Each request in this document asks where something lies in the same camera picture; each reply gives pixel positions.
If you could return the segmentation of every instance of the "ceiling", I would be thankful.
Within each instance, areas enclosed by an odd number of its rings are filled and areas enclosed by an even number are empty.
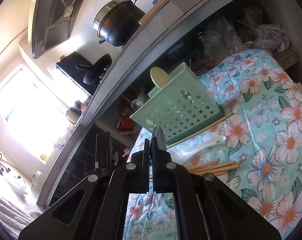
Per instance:
[[[27,35],[31,0],[4,0],[0,5],[0,69],[19,54]]]

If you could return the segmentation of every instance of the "floral tablecloth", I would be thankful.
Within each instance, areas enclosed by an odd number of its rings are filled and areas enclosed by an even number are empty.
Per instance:
[[[225,145],[200,151],[183,165],[217,157],[240,163],[219,179],[285,239],[302,217],[302,93],[264,50],[229,56],[199,79],[233,115],[168,151],[226,136]],[[142,129],[129,160],[145,138],[151,133]],[[130,194],[123,239],[176,240],[173,194],[153,192],[152,183],[148,193]]]

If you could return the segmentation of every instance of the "towel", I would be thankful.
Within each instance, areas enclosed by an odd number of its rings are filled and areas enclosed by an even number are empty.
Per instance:
[[[38,210],[26,212],[5,198],[0,197],[0,222],[13,239],[18,240],[22,229],[41,214],[42,212]]]

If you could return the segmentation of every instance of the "green plastic basket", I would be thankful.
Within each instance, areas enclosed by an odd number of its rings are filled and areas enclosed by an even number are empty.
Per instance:
[[[169,76],[171,81],[162,89],[155,87],[149,93],[151,99],[131,115],[131,119],[149,132],[161,126],[168,145],[224,116],[221,106],[186,63]]]

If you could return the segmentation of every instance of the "cooking pot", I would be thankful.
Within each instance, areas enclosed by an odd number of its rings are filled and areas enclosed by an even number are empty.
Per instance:
[[[93,28],[98,37],[115,47],[123,46],[140,27],[145,13],[131,0],[112,0],[103,6],[94,19]]]

